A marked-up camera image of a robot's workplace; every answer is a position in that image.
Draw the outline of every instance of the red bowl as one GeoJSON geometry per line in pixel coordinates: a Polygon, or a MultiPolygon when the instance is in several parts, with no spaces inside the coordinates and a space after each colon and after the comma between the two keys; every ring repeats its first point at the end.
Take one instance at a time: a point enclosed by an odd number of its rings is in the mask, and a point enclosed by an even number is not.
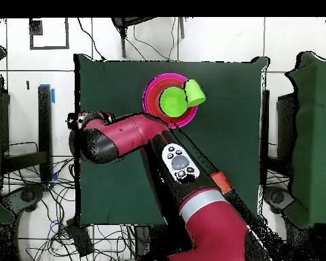
{"type": "Polygon", "coordinates": [[[150,114],[159,117],[171,127],[179,126],[180,123],[185,122],[193,112],[193,107],[187,108],[185,113],[179,117],[169,117],[160,108],[160,95],[164,89],[171,86],[183,88],[183,83],[183,81],[175,78],[162,79],[151,88],[147,96],[147,106],[150,114]]]}

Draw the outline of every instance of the orange label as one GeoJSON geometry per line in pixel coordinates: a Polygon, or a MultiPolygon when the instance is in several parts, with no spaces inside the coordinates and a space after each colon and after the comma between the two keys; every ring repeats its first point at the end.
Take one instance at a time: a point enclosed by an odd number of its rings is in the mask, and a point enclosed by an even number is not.
{"type": "Polygon", "coordinates": [[[231,184],[221,171],[212,173],[211,179],[217,184],[217,186],[219,186],[222,194],[226,194],[232,191],[231,184]]]}

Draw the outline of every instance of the black frame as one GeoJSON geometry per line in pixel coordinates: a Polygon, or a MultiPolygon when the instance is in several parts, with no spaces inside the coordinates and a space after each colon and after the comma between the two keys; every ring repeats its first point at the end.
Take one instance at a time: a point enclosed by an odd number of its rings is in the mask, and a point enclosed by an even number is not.
{"type": "MultiPolygon", "coordinates": [[[[21,155],[4,155],[1,161],[1,174],[7,174],[19,169],[40,166],[40,178],[43,183],[52,180],[52,127],[51,127],[51,100],[50,87],[38,87],[39,98],[39,151],[21,155]]],[[[9,122],[8,104],[10,96],[7,91],[2,92],[2,111],[3,111],[3,150],[9,151],[9,122]]]]}
{"type": "Polygon", "coordinates": [[[32,30],[34,20],[29,19],[29,34],[30,34],[30,50],[57,50],[57,49],[69,49],[69,21],[65,18],[65,46],[44,46],[34,47],[34,31],[32,30]]]}

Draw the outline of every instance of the control button panel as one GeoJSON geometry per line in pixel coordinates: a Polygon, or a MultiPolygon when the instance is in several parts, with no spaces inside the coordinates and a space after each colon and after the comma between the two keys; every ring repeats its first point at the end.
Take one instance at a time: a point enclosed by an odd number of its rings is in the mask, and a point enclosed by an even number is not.
{"type": "Polygon", "coordinates": [[[188,153],[178,144],[168,144],[162,152],[164,164],[175,181],[182,183],[183,179],[196,179],[200,172],[188,153]]]}

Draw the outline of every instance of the cable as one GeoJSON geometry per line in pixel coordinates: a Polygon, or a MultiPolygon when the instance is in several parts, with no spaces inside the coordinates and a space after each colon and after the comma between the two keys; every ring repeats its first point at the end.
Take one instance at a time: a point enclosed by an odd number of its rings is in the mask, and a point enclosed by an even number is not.
{"type": "Polygon", "coordinates": [[[102,254],[102,255],[105,255],[105,256],[109,257],[109,258],[110,258],[110,261],[112,261],[112,260],[117,261],[114,257],[112,257],[112,256],[110,256],[110,255],[108,255],[108,254],[106,254],[107,252],[111,252],[111,253],[112,253],[112,252],[116,252],[116,251],[107,251],[107,250],[105,250],[105,251],[100,251],[100,250],[98,250],[98,249],[95,249],[95,251],[98,252],[98,253],[95,255],[95,257],[94,257],[94,261],[96,260],[96,258],[98,257],[99,254],[102,254]]]}
{"type": "Polygon", "coordinates": [[[81,30],[85,33],[85,34],[87,34],[89,37],[90,37],[90,39],[92,40],[92,42],[93,42],[93,45],[94,45],[94,49],[96,50],[96,52],[99,54],[99,56],[101,57],[101,60],[102,61],[104,61],[104,60],[106,60],[107,61],[107,59],[103,56],[103,55],[101,55],[100,54],[100,52],[98,51],[98,49],[96,49],[96,46],[95,46],[95,42],[94,42],[94,40],[93,40],[93,37],[87,32],[87,31],[85,31],[83,28],[82,28],[82,24],[81,24],[81,21],[79,20],[79,18],[77,19],[77,21],[79,22],[79,27],[81,28],[81,30]]]}
{"type": "MultiPolygon", "coordinates": [[[[172,46],[172,48],[170,49],[170,52],[169,52],[169,59],[168,60],[170,60],[170,53],[171,53],[171,51],[173,50],[173,48],[174,48],[174,44],[175,44],[175,39],[174,39],[174,35],[173,35],[173,30],[174,30],[174,26],[175,26],[175,20],[176,20],[177,18],[176,17],[174,17],[174,23],[173,23],[173,27],[172,27],[172,29],[171,29],[171,36],[173,37],[173,46],[172,46]]],[[[177,36],[177,49],[178,49],[178,51],[179,51],[179,36],[177,36]]]]}
{"type": "MultiPolygon", "coordinates": [[[[120,36],[121,36],[121,33],[120,33],[120,31],[118,30],[118,28],[117,28],[117,27],[115,27],[115,28],[116,28],[117,32],[120,34],[120,36]]],[[[135,50],[140,54],[140,56],[143,57],[143,59],[146,61],[145,57],[140,53],[139,50],[137,50],[137,47],[135,47],[135,46],[132,44],[132,42],[130,42],[130,41],[128,40],[127,36],[125,36],[124,39],[127,40],[127,41],[130,43],[130,45],[133,46],[133,47],[135,48],[135,50]]]]}
{"type": "Polygon", "coordinates": [[[278,173],[273,173],[273,172],[271,172],[269,170],[268,170],[268,172],[270,174],[272,174],[273,177],[267,177],[267,179],[277,178],[277,180],[280,181],[280,182],[274,182],[274,183],[268,183],[268,184],[279,184],[279,183],[283,183],[287,187],[287,184],[285,184],[284,182],[288,182],[289,180],[283,181],[282,179],[287,179],[289,177],[279,177],[280,174],[278,174],[278,173]]]}
{"type": "Polygon", "coordinates": [[[122,230],[122,226],[121,225],[120,225],[120,228],[121,228],[121,234],[122,234],[122,236],[117,238],[117,242],[118,242],[119,239],[122,239],[123,242],[124,242],[124,247],[127,247],[129,249],[129,251],[130,251],[130,257],[132,257],[132,255],[135,256],[135,253],[133,252],[131,246],[129,246],[129,244],[127,244],[127,242],[126,242],[126,240],[124,238],[125,232],[122,230]]]}
{"type": "Polygon", "coordinates": [[[285,186],[287,186],[287,184],[285,184],[285,182],[288,182],[289,180],[283,180],[283,181],[279,181],[279,182],[272,182],[272,183],[267,183],[266,185],[268,186],[268,185],[272,185],[272,184],[280,184],[280,183],[282,183],[282,184],[284,184],[285,186]]]}
{"type": "Polygon", "coordinates": [[[129,230],[130,230],[131,233],[134,235],[134,237],[135,237],[136,239],[138,239],[142,244],[144,244],[144,245],[147,244],[144,240],[140,239],[140,238],[137,236],[136,233],[134,233],[134,231],[132,230],[132,228],[131,228],[130,226],[129,226],[129,230]]]}
{"type": "Polygon", "coordinates": [[[172,48],[170,49],[170,52],[169,52],[169,57],[168,58],[166,58],[165,56],[163,56],[162,54],[160,54],[151,44],[148,44],[147,42],[144,42],[144,41],[142,41],[142,40],[139,40],[139,39],[137,39],[136,37],[135,37],[135,26],[136,25],[134,25],[134,28],[133,28],[133,35],[134,35],[134,38],[135,38],[135,40],[137,40],[138,42],[141,42],[141,43],[144,43],[144,44],[146,44],[146,45],[148,45],[149,47],[151,47],[152,49],[154,49],[161,57],[163,57],[163,58],[165,58],[166,60],[168,60],[168,61],[170,61],[170,53],[171,53],[171,51],[172,51],[172,49],[174,48],[174,42],[175,42],[175,40],[174,40],[174,35],[173,35],[173,30],[174,30],[174,26],[175,26],[175,20],[176,20],[176,17],[174,17],[174,23],[173,23],[173,27],[172,27],[172,30],[171,30],[171,35],[172,35],[172,37],[173,37],[173,46],[172,46],[172,48]]]}
{"type": "MultiPolygon", "coordinates": [[[[61,171],[72,160],[73,160],[73,158],[66,159],[64,161],[54,163],[54,166],[53,166],[54,168],[56,168],[57,164],[62,163],[61,168],[59,170],[57,170],[57,172],[55,172],[55,175],[60,175],[61,171]]],[[[33,171],[33,170],[30,170],[30,171],[33,172],[34,174],[36,174],[39,177],[39,173],[36,171],[35,167],[33,167],[33,169],[35,171],[33,171]]],[[[22,173],[20,171],[18,173],[19,173],[19,175],[17,175],[17,176],[19,176],[19,179],[18,178],[12,178],[13,180],[22,181],[27,185],[39,183],[38,181],[26,180],[22,176],[22,173]]],[[[59,193],[57,193],[53,188],[48,186],[48,191],[51,194],[52,199],[54,199],[54,202],[56,203],[56,217],[57,217],[57,220],[52,221],[52,218],[51,218],[50,212],[49,212],[49,208],[48,208],[47,204],[42,200],[43,205],[47,209],[47,217],[48,217],[49,221],[51,222],[51,224],[50,224],[50,230],[49,230],[48,237],[47,237],[48,240],[39,249],[32,248],[32,247],[26,248],[26,253],[29,255],[29,257],[33,261],[40,261],[44,251],[46,251],[46,250],[48,250],[51,257],[66,257],[66,256],[68,256],[70,258],[70,261],[73,261],[73,259],[71,258],[72,255],[79,254],[77,252],[77,250],[75,250],[75,251],[69,251],[68,250],[67,245],[72,245],[71,242],[73,242],[73,239],[71,239],[71,241],[70,241],[70,237],[67,235],[66,227],[62,223],[62,221],[64,220],[64,217],[65,217],[65,211],[64,211],[64,208],[62,206],[62,201],[63,200],[64,201],[71,201],[71,200],[65,198],[65,194],[69,191],[69,189],[71,189],[73,187],[72,185],[70,185],[71,183],[73,183],[73,182],[59,177],[54,183],[55,186],[57,186],[57,185],[64,186],[65,184],[67,184],[69,186],[69,187],[65,186],[59,193]],[[58,230],[56,232],[54,232],[54,227],[56,227],[56,226],[58,227],[58,230]],[[59,249],[54,248],[54,242],[60,243],[61,247],[64,247],[66,249],[67,254],[64,254],[64,255],[59,254],[58,253],[59,249]],[[28,249],[37,250],[37,253],[35,254],[35,257],[32,257],[32,255],[30,255],[30,253],[28,252],[28,249]]]]}

